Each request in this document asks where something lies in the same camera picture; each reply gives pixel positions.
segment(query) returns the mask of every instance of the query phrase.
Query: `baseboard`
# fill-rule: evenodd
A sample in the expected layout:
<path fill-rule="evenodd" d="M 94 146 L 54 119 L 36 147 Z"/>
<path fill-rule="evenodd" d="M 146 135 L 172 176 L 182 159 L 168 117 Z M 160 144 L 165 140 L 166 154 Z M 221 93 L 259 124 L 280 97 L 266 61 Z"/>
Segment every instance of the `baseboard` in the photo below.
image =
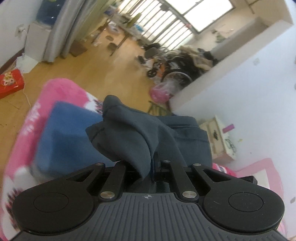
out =
<path fill-rule="evenodd" d="M 25 48 L 18 51 L 15 55 L 13 55 L 7 62 L 0 68 L 0 74 L 3 74 L 5 70 L 9 68 L 13 64 L 13 62 L 17 59 L 17 57 L 22 56 L 22 53 L 24 52 Z"/>

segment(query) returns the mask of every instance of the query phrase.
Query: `folded gray garment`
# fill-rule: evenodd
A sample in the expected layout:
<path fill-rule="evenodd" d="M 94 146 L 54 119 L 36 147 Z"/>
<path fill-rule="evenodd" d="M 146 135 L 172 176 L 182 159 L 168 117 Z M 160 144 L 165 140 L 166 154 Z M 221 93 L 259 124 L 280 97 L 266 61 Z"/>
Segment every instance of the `folded gray garment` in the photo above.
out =
<path fill-rule="evenodd" d="M 112 161 L 125 160 L 142 176 L 150 172 L 155 152 L 160 160 L 212 166 L 206 131 L 193 117 L 152 116 L 129 108 L 112 95 L 103 103 L 103 121 L 86 129 L 92 145 Z"/>

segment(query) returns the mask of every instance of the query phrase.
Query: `circular black cover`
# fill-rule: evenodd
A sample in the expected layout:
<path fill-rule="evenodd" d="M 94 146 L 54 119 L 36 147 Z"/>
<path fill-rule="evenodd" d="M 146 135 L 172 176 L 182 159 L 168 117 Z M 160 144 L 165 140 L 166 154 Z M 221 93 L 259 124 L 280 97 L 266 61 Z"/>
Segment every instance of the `circular black cover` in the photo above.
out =
<path fill-rule="evenodd" d="M 22 192 L 12 211 L 22 230 L 57 234 L 84 222 L 93 207 L 93 198 L 82 183 L 60 179 Z"/>
<path fill-rule="evenodd" d="M 214 183 L 203 207 L 218 225 L 249 234 L 276 228 L 284 215 L 284 203 L 276 193 L 240 179 Z"/>

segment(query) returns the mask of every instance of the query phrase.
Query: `gray curtain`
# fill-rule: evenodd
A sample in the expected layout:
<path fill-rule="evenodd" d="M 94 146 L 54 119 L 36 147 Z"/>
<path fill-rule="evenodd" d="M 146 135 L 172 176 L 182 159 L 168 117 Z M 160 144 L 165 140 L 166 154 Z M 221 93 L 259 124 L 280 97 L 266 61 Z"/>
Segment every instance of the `gray curtain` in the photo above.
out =
<path fill-rule="evenodd" d="M 86 0 L 66 0 L 49 35 L 44 61 L 54 62 L 65 46 L 67 37 Z"/>
<path fill-rule="evenodd" d="M 79 11 L 77 18 L 75 19 L 75 22 L 70 30 L 70 33 L 67 37 L 65 46 L 62 49 L 62 57 L 63 58 L 67 57 L 67 55 L 70 51 L 70 47 L 78 34 L 78 31 L 80 30 L 81 26 L 83 25 L 86 18 L 90 14 L 91 10 L 96 5 L 96 2 L 97 2 L 97 0 L 85 0 L 81 10 Z"/>

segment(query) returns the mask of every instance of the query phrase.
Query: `window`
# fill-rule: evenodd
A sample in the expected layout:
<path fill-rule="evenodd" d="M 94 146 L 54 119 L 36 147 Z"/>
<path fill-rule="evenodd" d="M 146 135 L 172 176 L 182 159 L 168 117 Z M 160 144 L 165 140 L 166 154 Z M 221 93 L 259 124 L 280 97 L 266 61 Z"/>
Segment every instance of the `window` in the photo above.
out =
<path fill-rule="evenodd" d="M 132 17 L 141 13 L 138 24 L 149 42 L 159 42 L 168 49 L 178 48 L 233 8 L 229 0 L 124 0 L 122 13 Z"/>

